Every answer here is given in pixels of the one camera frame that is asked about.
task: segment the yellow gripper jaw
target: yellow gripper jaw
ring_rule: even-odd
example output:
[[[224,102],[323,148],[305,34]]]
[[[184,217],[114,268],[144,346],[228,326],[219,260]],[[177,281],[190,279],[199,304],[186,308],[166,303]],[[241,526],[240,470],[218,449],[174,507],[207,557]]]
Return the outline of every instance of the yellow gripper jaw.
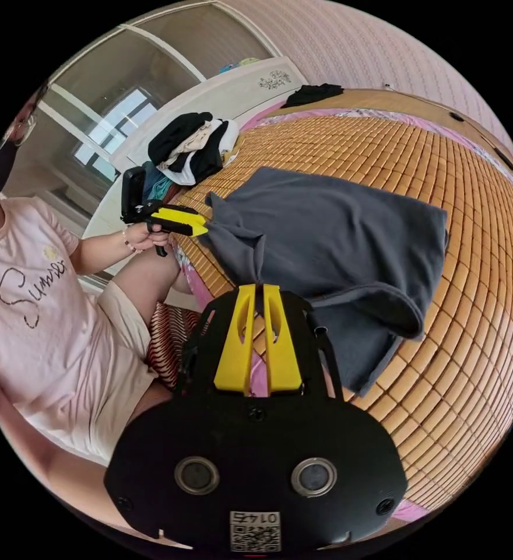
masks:
[[[257,290],[260,288],[254,284],[238,288],[237,301],[214,377],[215,388],[220,391],[249,395]],[[302,384],[301,372],[279,286],[262,286],[262,304],[269,394],[297,391]]]
[[[190,226],[190,228],[192,228],[192,233],[185,234],[189,235],[189,237],[196,237],[208,232],[208,229],[205,226],[206,218],[204,216],[192,211],[185,211],[181,209],[180,206],[163,206],[158,209],[157,212],[152,213],[150,217],[155,219],[155,223],[168,222],[170,224]]]

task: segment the shorts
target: shorts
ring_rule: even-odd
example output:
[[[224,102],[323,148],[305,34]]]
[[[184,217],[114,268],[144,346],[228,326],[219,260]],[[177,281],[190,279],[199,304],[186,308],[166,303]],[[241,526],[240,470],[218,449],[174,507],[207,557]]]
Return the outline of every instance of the shorts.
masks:
[[[109,461],[134,409],[157,374],[144,362],[150,332],[126,294],[110,281],[97,304],[109,319],[118,345],[114,367],[107,372],[104,402],[90,427],[96,452]]]

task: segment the red striped fabric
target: red striped fabric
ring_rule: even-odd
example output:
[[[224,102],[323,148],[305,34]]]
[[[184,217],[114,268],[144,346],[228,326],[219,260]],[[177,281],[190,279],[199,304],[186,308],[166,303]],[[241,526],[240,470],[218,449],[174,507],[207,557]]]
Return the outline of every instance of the red striped fabric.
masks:
[[[146,361],[171,390],[177,384],[183,345],[199,318],[200,314],[195,311],[165,303],[157,305],[152,317],[152,340],[147,349]]]

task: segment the woven mat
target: woven mat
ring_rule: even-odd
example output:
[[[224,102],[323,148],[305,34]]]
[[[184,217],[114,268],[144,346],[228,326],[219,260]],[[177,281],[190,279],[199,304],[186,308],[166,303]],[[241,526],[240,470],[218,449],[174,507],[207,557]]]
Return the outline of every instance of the woven mat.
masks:
[[[365,398],[409,480],[433,510],[474,477],[513,421],[513,185],[454,141],[376,118],[317,117],[250,130],[238,158],[180,198],[211,217],[261,166],[341,177],[442,207],[450,233],[443,278],[420,343],[406,341]],[[214,296],[231,288],[196,239],[178,237]],[[262,321],[255,346],[264,354]]]

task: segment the gray towel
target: gray towel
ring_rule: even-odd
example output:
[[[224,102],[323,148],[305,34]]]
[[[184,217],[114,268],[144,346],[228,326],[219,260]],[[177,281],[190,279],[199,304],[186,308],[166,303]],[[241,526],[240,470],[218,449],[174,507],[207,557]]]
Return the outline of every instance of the gray towel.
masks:
[[[310,301],[352,391],[365,395],[402,338],[423,335],[445,260],[445,211],[268,167],[206,204],[213,220],[201,242],[236,284],[275,284]]]

